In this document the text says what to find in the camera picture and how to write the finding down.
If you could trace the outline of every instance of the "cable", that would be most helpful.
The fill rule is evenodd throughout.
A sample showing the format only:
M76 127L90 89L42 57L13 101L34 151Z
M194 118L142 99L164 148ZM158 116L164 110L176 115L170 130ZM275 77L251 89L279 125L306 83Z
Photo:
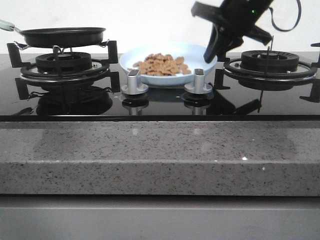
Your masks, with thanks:
M278 26L276 25L276 23L275 23L275 21L274 21L274 9L273 9L272 7L269 7L269 10L270 10L270 12L271 12L271 22L272 22L272 26L273 26L276 30L278 30L278 31L280 31L280 32L289 32L289 31L293 30L293 29L298 25L298 23L299 23L299 21L300 21L300 18L301 18L302 7L301 7L301 2L300 2L300 0L296 0L296 3L297 3L297 5L298 5L298 16L297 16L297 19L296 19L296 22L295 22L294 26L293 26L292 28L290 28L290 29L282 29L282 28L280 28L280 27L278 27Z

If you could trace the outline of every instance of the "pan handle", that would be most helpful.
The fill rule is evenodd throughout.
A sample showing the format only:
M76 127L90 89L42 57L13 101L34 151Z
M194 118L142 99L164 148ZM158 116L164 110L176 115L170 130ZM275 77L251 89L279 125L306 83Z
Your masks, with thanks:
M15 30L15 27L16 26L13 23L0 19L0 29L13 32Z

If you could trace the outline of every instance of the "stove burner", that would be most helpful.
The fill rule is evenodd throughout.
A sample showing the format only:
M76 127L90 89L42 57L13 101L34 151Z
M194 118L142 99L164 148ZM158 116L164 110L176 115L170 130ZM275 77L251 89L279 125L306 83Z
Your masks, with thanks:
M35 58L35 64L39 73L57 73L57 62L63 73L75 73L88 70L92 67L89 53L68 52L58 54L44 54Z
M253 50L241 54L240 67L267 73L287 73L297 70L299 56L283 51Z
M280 51L247 51L241 58L223 64L224 73L245 87L284 91L311 83L317 68L299 61L299 56Z
M37 64L34 63L30 66L22 67L20 77L26 80L30 85L42 87L43 85L55 85L61 83L94 82L108 76L109 73L110 69L108 65L103 65L101 60L92 59L89 69L75 72L64 72L62 76L59 76L56 72L40 72Z

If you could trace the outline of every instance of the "black glass stovetop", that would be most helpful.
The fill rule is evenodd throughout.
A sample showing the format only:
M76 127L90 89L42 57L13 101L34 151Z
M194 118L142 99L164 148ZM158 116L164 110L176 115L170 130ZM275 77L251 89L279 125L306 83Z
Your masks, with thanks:
M35 57L26 60L34 62ZM0 58L9 59L5 54ZM302 59L308 63L315 61L308 58L307 52ZM143 95L127 97L119 88L113 89L114 93L104 91L111 87L111 79L105 77L85 87L85 91L66 94L64 98L79 94L77 98L81 100L76 103L67 100L62 106L56 101L61 96L55 91L51 93L50 89L21 80L20 68L0 67L0 121L320 120L320 80L285 90L277 86L265 90L243 86L224 75L217 87L216 68L206 76L206 82L214 86L209 97L194 96L182 87L151 87ZM119 86L127 83L118 63L111 64L110 70L119 73Z

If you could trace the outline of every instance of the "gas stove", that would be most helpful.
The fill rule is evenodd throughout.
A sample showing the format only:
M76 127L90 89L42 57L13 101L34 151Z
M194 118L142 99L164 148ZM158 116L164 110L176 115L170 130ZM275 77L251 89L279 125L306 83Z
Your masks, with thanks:
M116 41L103 44L108 55L93 57L58 46L21 55L8 43L12 67L0 71L0 121L320 120L314 52L231 53L205 77L210 91L204 94L184 86L128 94Z

